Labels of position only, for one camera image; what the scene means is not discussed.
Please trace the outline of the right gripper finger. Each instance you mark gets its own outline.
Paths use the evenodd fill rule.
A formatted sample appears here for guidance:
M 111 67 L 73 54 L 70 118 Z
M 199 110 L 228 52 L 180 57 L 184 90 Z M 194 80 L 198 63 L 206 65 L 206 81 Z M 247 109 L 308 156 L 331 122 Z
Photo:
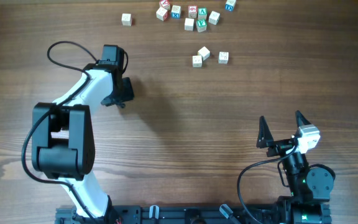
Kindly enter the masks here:
M 297 125 L 295 136 L 299 137 L 301 136 L 301 128 L 310 125 L 311 123 L 303 116 L 300 110 L 295 111 L 295 119 Z
M 259 133 L 257 138 L 256 147 L 266 148 L 270 147 L 274 142 L 273 136 L 269 130 L 269 126 L 264 116 L 259 118 Z

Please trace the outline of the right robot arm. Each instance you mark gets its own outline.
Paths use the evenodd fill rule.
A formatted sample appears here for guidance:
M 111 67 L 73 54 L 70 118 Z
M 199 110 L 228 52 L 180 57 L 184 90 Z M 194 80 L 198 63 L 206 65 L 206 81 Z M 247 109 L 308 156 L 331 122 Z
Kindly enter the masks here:
M 290 197 L 280 196 L 271 211 L 265 211 L 264 223 L 315 223 L 332 222 L 328 202 L 336 175 L 328 166 L 310 165 L 306 153 L 314 149 L 321 136 L 300 111 L 295 112 L 297 130 L 290 139 L 276 141 L 263 116 L 259 119 L 259 135 L 256 146 L 267 149 L 267 157 L 278 156 L 278 166 L 283 167 L 287 178 L 285 187 Z

